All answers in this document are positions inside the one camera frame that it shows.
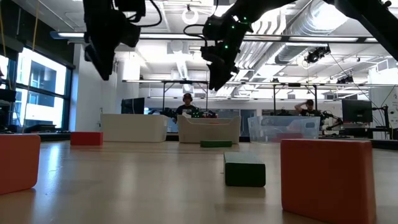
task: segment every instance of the metal pole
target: metal pole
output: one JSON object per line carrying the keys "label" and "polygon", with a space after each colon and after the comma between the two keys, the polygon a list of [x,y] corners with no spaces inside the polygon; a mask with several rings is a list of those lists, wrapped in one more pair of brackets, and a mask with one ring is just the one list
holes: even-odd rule
{"label": "metal pole", "polygon": [[163,108],[162,111],[164,111],[164,98],[166,94],[166,82],[163,82]]}
{"label": "metal pole", "polygon": [[276,85],[274,85],[274,116],[276,115],[276,92],[275,92]]}
{"label": "metal pole", "polygon": [[207,92],[206,92],[206,111],[208,110],[208,101],[209,101],[209,83],[207,85]]}
{"label": "metal pole", "polygon": [[315,110],[318,110],[318,88],[316,85],[313,86],[315,89]]}

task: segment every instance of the white bin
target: white bin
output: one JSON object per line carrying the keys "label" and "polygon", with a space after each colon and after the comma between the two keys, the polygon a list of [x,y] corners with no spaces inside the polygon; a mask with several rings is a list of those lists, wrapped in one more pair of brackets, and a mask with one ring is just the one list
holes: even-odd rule
{"label": "white bin", "polygon": [[178,137],[181,143],[200,141],[232,141],[239,143],[241,117],[233,119],[186,118],[178,116]]}
{"label": "white bin", "polygon": [[248,118],[251,142],[282,139],[317,139],[320,118],[309,116],[258,116]]}
{"label": "white bin", "polygon": [[163,142],[167,135],[167,117],[144,114],[102,114],[104,141]]}

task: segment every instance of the computer monitor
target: computer monitor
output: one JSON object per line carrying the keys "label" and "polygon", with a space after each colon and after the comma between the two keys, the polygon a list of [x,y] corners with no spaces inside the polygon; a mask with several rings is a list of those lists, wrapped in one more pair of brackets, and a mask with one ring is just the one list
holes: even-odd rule
{"label": "computer monitor", "polygon": [[122,100],[122,114],[144,114],[145,98]]}
{"label": "computer monitor", "polygon": [[373,122],[372,102],[364,100],[341,101],[344,122]]}

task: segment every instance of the black t-shirt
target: black t-shirt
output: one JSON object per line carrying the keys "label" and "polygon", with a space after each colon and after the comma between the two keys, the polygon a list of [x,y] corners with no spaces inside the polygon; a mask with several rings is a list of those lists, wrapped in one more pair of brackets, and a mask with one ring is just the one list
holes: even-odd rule
{"label": "black t-shirt", "polygon": [[182,105],[182,106],[179,106],[179,107],[177,108],[176,113],[177,113],[178,115],[182,115],[183,112],[185,112],[185,113],[190,113],[190,112],[192,112],[192,110],[194,110],[194,109],[195,109],[195,107],[192,106],[192,105],[189,105],[189,106]]}
{"label": "black t-shirt", "polygon": [[320,116],[319,111],[317,110],[306,110],[306,109],[302,109],[300,112],[301,116]]}

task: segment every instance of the ceiling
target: ceiling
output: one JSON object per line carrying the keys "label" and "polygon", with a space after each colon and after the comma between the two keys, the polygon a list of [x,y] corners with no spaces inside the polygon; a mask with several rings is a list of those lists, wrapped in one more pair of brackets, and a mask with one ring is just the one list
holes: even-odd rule
{"label": "ceiling", "polygon": [[[26,11],[35,14],[37,0],[14,0],[18,5]],[[83,3],[74,0],[40,0],[39,19],[44,21],[55,30],[62,32],[83,32],[85,24],[83,21]],[[291,4],[284,8],[286,21],[289,21],[296,15],[308,0],[298,0],[295,4]],[[391,12],[398,16],[398,0],[392,0]],[[156,1],[163,14],[162,23],[153,28],[143,29],[142,32],[170,32],[182,33],[183,28],[187,25],[182,19],[182,13],[187,8],[187,1],[170,0]],[[192,1],[191,9],[198,12],[197,24],[204,24],[207,17],[213,13],[214,5],[212,0]],[[217,14],[222,14],[227,10],[226,6],[219,6]],[[188,12],[187,18],[192,18],[193,13]],[[159,20],[159,15],[154,7],[147,1],[147,15],[139,24],[152,24]],[[200,28],[192,27],[189,32],[199,33]],[[370,36],[369,32],[357,21],[348,19],[343,25],[335,29],[330,35],[348,35]],[[159,74],[171,74],[171,71],[177,70],[177,63],[170,54],[167,54],[167,44],[169,40],[142,40],[138,43],[135,51],[142,59],[141,74],[144,78],[155,78]],[[198,49],[203,45],[201,41],[188,41],[190,49],[196,47]],[[249,54],[256,54],[258,45],[250,45]],[[280,76],[280,80],[285,82],[305,82],[308,80],[316,80],[323,82],[329,77],[341,73],[341,68],[351,70],[355,77],[365,80],[368,74],[368,68],[375,65],[375,62],[384,60],[389,54],[379,44],[330,44],[332,55],[320,60],[317,64],[311,65],[310,68],[303,66],[302,57],[297,57],[289,66],[283,68],[274,76]],[[191,56],[186,58],[186,66],[189,70],[207,71],[206,62],[201,59],[198,50],[190,50]]]}

